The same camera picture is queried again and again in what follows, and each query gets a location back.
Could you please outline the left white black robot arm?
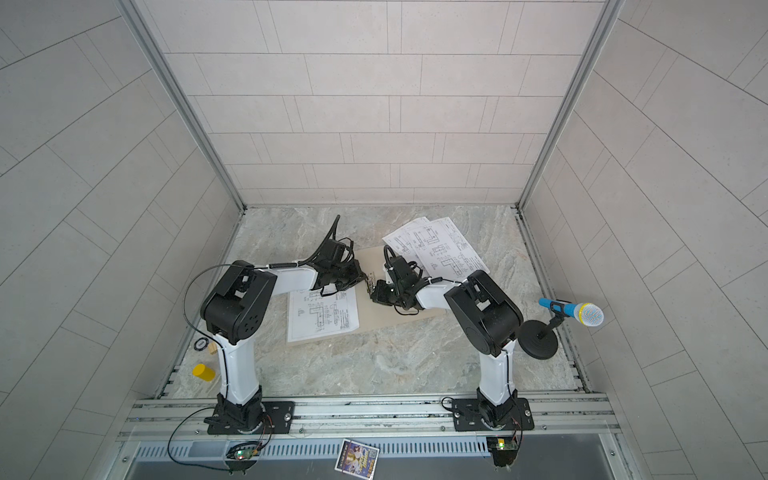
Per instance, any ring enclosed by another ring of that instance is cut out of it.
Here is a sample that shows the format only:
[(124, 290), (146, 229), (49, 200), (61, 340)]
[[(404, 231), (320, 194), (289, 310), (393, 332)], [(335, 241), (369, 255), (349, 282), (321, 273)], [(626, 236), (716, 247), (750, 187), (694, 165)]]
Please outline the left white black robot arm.
[(226, 269), (202, 301), (198, 332), (218, 346), (221, 391), (213, 414), (204, 419), (209, 434), (248, 434), (267, 426), (262, 387), (255, 368), (254, 335), (272, 297), (294, 291), (331, 296), (366, 279), (354, 255), (354, 242), (337, 237), (335, 218), (317, 249), (306, 259), (255, 266), (244, 260)]

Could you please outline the beige cardboard folder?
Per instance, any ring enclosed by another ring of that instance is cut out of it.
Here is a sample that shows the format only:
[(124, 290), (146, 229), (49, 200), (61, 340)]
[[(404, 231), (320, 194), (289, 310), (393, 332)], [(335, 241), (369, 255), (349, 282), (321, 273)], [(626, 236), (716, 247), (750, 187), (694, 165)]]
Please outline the beige cardboard folder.
[[(383, 259), (383, 247), (373, 247), (355, 251), (355, 259), (361, 265), (363, 272), (373, 274), (377, 280), (385, 278)], [(403, 325), (409, 322), (425, 320), (442, 316), (445, 309), (427, 309), (416, 315), (400, 315), (393, 307), (374, 303), (367, 293), (366, 281), (360, 282), (354, 287), (359, 327), (355, 333), (370, 332), (387, 327)]]

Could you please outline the printed drawing sheet top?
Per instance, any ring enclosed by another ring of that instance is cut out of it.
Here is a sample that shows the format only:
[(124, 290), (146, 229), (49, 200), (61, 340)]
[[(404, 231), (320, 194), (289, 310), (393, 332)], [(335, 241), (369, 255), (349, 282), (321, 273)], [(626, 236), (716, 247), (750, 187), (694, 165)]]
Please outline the printed drawing sheet top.
[(319, 291), (291, 292), (288, 306), (288, 343), (347, 334), (360, 326), (354, 290), (327, 297)]

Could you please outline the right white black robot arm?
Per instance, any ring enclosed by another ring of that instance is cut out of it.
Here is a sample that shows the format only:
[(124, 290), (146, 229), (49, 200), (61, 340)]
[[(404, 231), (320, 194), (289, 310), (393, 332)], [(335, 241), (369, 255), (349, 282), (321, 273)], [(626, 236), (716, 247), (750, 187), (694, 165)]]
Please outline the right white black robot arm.
[(477, 406), (466, 413), (489, 430), (523, 432), (534, 428), (527, 401), (513, 382), (513, 352), (521, 310), (483, 270), (465, 280), (431, 277), (415, 261), (408, 261), (388, 245), (383, 247), (385, 278), (373, 286), (370, 297), (401, 315), (444, 309), (455, 316), (461, 330), (479, 352), (481, 377)]

